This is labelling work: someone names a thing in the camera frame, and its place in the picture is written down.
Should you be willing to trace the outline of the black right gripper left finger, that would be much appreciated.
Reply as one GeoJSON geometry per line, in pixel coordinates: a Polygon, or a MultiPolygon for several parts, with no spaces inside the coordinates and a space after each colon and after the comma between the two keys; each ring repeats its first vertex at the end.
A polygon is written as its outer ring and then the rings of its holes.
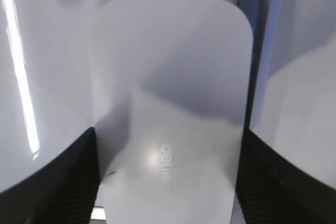
{"type": "Polygon", "coordinates": [[[48,165],[1,193],[1,223],[89,223],[99,185],[90,127],[48,165]]]}

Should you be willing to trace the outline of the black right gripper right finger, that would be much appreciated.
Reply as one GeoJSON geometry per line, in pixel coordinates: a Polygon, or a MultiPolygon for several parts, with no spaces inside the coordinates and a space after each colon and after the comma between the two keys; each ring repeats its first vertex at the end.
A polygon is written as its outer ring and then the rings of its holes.
{"type": "Polygon", "coordinates": [[[335,189],[243,134],[236,193],[246,223],[335,223],[335,189]]]}

